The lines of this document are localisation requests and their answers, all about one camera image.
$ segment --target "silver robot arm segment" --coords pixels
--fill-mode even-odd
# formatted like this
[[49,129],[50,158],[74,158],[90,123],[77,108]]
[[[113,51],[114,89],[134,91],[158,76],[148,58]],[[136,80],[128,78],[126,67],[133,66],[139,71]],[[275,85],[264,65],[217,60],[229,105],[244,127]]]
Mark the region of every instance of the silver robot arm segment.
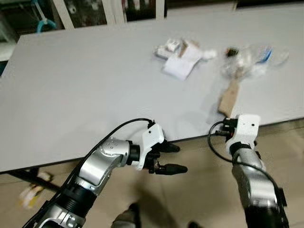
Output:
[[35,228],[81,228],[95,199],[109,180],[112,170],[125,165],[150,173],[173,175],[187,171],[176,164],[160,165],[160,152],[178,152],[180,149],[167,142],[162,128],[153,123],[142,135],[140,145],[131,141],[109,138],[83,163],[69,188],[64,189],[56,204],[50,206],[35,224]]
[[232,157],[232,174],[238,184],[248,227],[287,228],[288,220],[283,208],[287,204],[283,190],[269,178],[269,174],[265,175],[266,168],[255,151],[259,123],[259,116],[243,114],[237,119],[225,119],[223,131],[217,133],[226,134],[226,151]]

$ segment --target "cabinet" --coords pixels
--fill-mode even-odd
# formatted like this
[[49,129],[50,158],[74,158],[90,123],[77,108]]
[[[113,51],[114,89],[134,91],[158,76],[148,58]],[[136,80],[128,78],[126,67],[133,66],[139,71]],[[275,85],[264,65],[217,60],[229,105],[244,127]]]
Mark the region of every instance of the cabinet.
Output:
[[166,0],[52,0],[65,29],[163,19]]

